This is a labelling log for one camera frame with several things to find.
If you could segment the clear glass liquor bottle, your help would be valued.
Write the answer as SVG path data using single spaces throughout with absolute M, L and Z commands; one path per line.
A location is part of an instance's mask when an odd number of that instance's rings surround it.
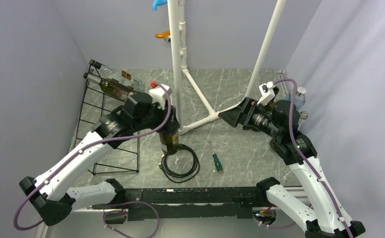
M 103 79 L 115 79 L 124 86 L 130 87 L 135 91 L 144 91 L 145 84 L 141 80 L 137 80 L 131 74 L 122 69 L 113 69 L 105 64 L 91 59 L 89 66 L 93 67 L 91 72 Z

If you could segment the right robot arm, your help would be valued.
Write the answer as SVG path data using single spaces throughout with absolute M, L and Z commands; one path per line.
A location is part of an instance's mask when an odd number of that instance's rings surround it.
M 366 229 L 341 206 L 322 171 L 311 140 L 298 130 L 299 112 L 290 101 L 279 100 L 272 111 L 256 100 L 245 97 L 219 117 L 231 127 L 263 132 L 271 137 L 270 145 L 295 174 L 310 206 L 291 195 L 280 182 L 266 178 L 256 185 L 256 201 L 281 209 L 304 232 L 307 238 L 355 238 Z

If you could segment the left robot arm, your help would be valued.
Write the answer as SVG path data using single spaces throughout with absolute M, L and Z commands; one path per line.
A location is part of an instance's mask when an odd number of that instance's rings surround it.
M 73 187 L 72 183 L 123 142 L 155 132 L 171 135 L 178 128 L 168 90 L 158 87 L 147 93 L 134 93 L 123 105 L 100 117 L 82 141 L 52 168 L 35 178 L 23 178 L 19 185 L 26 201 L 47 226 L 91 205 L 119 208 L 126 199 L 126 191 L 115 179 L 84 187 Z

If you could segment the dark green wine bottle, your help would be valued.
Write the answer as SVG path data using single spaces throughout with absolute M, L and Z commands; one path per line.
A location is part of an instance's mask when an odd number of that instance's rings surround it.
M 109 96 L 123 101 L 130 95 L 143 91 L 143 87 L 139 82 L 126 78 L 114 78 L 113 75 L 101 77 L 100 75 L 86 72 L 83 78 L 99 85 L 101 90 Z

